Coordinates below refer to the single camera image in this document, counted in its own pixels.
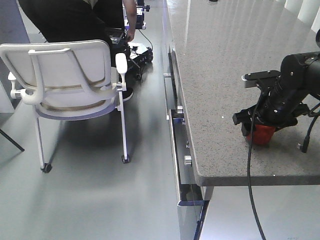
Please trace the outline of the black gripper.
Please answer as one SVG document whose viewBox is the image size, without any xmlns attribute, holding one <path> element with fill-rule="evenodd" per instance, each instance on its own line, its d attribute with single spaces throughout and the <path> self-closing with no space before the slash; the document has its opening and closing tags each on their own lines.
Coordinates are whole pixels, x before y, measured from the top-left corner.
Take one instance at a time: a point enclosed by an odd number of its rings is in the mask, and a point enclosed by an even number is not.
<svg viewBox="0 0 320 240">
<path fill-rule="evenodd" d="M 285 88 L 280 85 L 280 80 L 281 76 L 272 87 L 257 86 L 260 89 L 257 104 L 233 114 L 233 123 L 242 124 L 244 137 L 253 135 L 256 125 L 275 127 L 277 131 L 295 126 L 298 123 L 297 117 L 309 111 L 308 105 L 302 101 L 310 91 Z"/>
</svg>

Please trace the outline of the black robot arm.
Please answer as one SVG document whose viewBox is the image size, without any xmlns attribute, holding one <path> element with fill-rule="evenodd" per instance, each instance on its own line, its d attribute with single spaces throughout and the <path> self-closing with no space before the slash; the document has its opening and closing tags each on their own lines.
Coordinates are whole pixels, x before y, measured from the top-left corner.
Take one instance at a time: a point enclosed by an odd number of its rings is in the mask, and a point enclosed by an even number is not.
<svg viewBox="0 0 320 240">
<path fill-rule="evenodd" d="M 320 97 L 320 53 L 287 55 L 280 70 L 247 73 L 242 80 L 245 88 L 260 89 L 257 104 L 232 116 L 235 125 L 241 124 L 244 137 L 256 125 L 274 127 L 277 131 L 295 126 L 299 116 L 311 113 L 303 103 L 306 96 Z"/>
</svg>

